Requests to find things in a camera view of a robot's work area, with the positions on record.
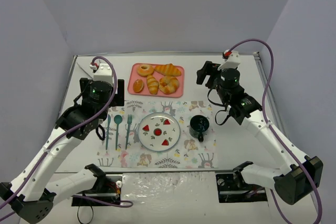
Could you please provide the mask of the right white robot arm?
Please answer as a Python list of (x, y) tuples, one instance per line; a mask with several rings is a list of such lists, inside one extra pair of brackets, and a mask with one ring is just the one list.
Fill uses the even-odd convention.
[(220, 69), (218, 64), (206, 61), (196, 73), (199, 85), (209, 77), (205, 85), (210, 90), (216, 90), (221, 100), (219, 106), (228, 112), (227, 118), (234, 119), (249, 131), (275, 161), (274, 169), (250, 161), (238, 165), (233, 170), (238, 187), (258, 185), (272, 189), (289, 205), (294, 205), (319, 187), (323, 162), (294, 146), (264, 116), (262, 105), (239, 84), (237, 68)]

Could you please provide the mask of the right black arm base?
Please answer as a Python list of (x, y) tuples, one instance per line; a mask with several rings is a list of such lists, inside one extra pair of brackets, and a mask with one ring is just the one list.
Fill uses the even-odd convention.
[(266, 202), (267, 195), (258, 185), (239, 185), (232, 172), (216, 172), (218, 201), (221, 204)]

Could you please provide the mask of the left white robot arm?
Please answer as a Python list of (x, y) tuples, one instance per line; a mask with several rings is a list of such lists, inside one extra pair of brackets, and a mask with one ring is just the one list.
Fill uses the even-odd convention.
[(124, 80), (117, 84), (80, 79), (81, 104), (74, 103), (57, 120), (49, 139), (11, 182), (1, 183), (1, 199), (28, 223), (39, 223), (59, 202), (86, 190), (100, 190), (110, 180), (95, 164), (78, 173), (50, 182), (65, 158), (89, 135), (97, 132), (108, 109), (124, 105)]

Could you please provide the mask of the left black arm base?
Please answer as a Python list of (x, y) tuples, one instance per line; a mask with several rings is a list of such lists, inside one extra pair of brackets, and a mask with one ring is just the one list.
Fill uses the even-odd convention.
[[(76, 195), (90, 197), (110, 204), (121, 205), (121, 187), (121, 175), (107, 175), (104, 180), (98, 179), (98, 181), (95, 182), (94, 186), (91, 189), (81, 191)], [(103, 207), (105, 205), (92, 200), (75, 197), (71, 200), (71, 206)]]

